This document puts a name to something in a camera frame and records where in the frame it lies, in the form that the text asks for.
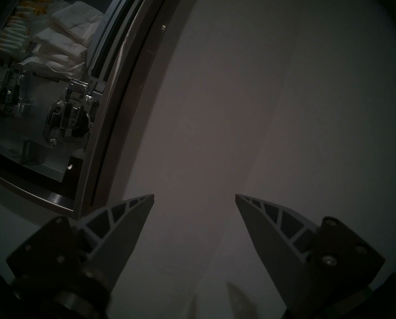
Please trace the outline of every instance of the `white wall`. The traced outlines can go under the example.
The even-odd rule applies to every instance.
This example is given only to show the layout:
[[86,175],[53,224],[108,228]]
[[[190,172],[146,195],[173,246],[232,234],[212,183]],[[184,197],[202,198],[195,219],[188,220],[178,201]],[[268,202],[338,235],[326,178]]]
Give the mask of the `white wall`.
[[[111,199],[155,194],[111,318],[260,318],[285,305],[235,193],[344,221],[396,270],[396,27],[376,0],[182,0],[127,137]],[[0,187],[5,257],[51,213]]]

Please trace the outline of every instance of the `white cloth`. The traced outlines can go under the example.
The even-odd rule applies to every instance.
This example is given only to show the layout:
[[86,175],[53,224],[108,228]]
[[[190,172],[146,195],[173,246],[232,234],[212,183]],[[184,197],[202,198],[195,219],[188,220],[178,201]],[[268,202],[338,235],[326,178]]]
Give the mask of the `white cloth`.
[[99,10],[84,2],[77,1],[52,13],[50,18],[81,44],[88,47],[102,16],[103,13]]
[[85,53],[87,52],[86,47],[75,43],[72,39],[57,33],[49,27],[35,35],[33,40],[53,50],[60,51],[73,60],[84,61],[85,59]]
[[65,55],[63,52],[48,48],[46,46],[42,46],[41,44],[38,44],[34,48],[34,50],[32,50],[32,54],[34,56],[42,56],[60,62],[64,66],[68,66],[68,67],[73,67],[75,65],[82,63],[81,61],[73,60],[71,57]]
[[44,77],[60,77],[64,75],[70,79],[81,79],[84,73],[84,62],[75,66],[66,66],[60,62],[48,59],[43,56],[32,56],[21,62],[27,71],[32,70],[37,75]]

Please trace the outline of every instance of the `metal latch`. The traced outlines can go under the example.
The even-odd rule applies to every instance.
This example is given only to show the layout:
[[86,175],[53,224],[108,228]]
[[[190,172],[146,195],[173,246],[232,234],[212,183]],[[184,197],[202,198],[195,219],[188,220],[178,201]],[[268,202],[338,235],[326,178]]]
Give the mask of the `metal latch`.
[[92,96],[96,82],[71,80],[62,89],[59,100],[50,106],[44,125],[43,136],[49,145],[80,141],[85,148],[99,107],[99,101]]
[[23,119],[28,114],[31,104],[25,95],[25,77],[22,65],[12,63],[0,84],[0,119]]

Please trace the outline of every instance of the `glass cabinet door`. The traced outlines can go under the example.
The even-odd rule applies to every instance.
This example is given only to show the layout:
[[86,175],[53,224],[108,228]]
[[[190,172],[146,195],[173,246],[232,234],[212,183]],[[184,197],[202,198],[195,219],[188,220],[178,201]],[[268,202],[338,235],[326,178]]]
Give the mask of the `glass cabinet door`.
[[[121,93],[116,99],[104,98],[103,94],[114,63],[117,57],[120,59],[122,56],[120,48],[123,41],[144,0],[14,2],[16,6],[8,16],[2,18],[4,25],[0,29],[0,182],[51,210],[78,218],[81,209],[88,208],[93,200],[93,192],[89,192],[91,195],[88,199],[79,199],[81,176],[87,178],[86,170],[91,166],[90,160],[93,156],[103,157],[107,143],[101,140],[98,149],[97,143],[91,145],[93,152],[90,151],[88,167],[84,169],[91,135],[96,133],[96,138],[100,136],[98,134],[101,133],[103,121],[107,125],[113,124],[119,104],[109,104],[109,101],[121,100]],[[101,15],[96,13],[99,22],[93,26],[93,34],[88,43],[76,41],[72,28],[64,28],[63,23],[54,23],[56,12],[51,14],[50,10],[57,2],[65,2],[63,6],[71,7],[71,13],[75,12],[76,5],[89,6],[90,9],[101,12]],[[67,24],[74,23],[69,18],[65,19]],[[33,25],[36,24],[33,22],[37,21],[49,24],[45,24],[39,33],[34,33]],[[142,24],[140,27],[149,29],[152,20]],[[16,39],[10,36],[14,34],[13,31],[23,30],[24,26],[25,36],[28,37],[25,48],[21,47],[23,42],[15,44]],[[141,41],[144,41],[146,32],[140,27]],[[63,48],[58,51],[58,47],[53,46],[55,38],[43,39],[41,35],[44,33],[41,32],[44,30],[56,30],[57,34],[86,47],[82,61],[76,61],[81,65],[81,77],[59,73],[68,63],[57,61],[54,57],[63,55],[68,59],[73,58]],[[20,48],[16,52],[19,54],[13,53],[12,46],[16,45]],[[139,51],[140,47],[137,46],[136,55]],[[107,109],[108,105],[112,106],[111,110]],[[100,123],[96,125],[99,114]],[[105,132],[109,137],[110,130],[105,128]]]

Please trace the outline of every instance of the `metal bolt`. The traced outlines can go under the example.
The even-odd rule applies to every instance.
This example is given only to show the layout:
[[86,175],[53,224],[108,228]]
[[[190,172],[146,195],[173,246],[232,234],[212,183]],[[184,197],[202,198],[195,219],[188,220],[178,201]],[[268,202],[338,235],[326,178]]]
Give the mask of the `metal bolt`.
[[337,259],[331,255],[322,256],[322,261],[328,266],[336,266],[338,263]]
[[332,219],[326,219],[325,223],[328,224],[328,225],[331,225],[331,226],[336,226],[337,225],[337,222],[332,220]]
[[18,299],[18,300],[22,300],[22,296],[17,292],[17,291],[13,291],[13,295]]
[[358,252],[358,254],[365,255],[368,253],[368,250],[364,246],[356,246],[355,249]]
[[88,105],[91,105],[91,104],[93,104],[94,99],[93,99],[92,96],[86,95],[86,96],[85,96],[85,102],[86,102]]
[[20,84],[22,83],[23,78],[24,78],[24,75],[23,75],[23,74],[20,74],[19,77],[17,78],[17,85],[18,85],[18,86],[20,86]]
[[59,255],[58,257],[56,257],[56,261],[59,264],[62,264],[65,261],[65,258],[62,255]]

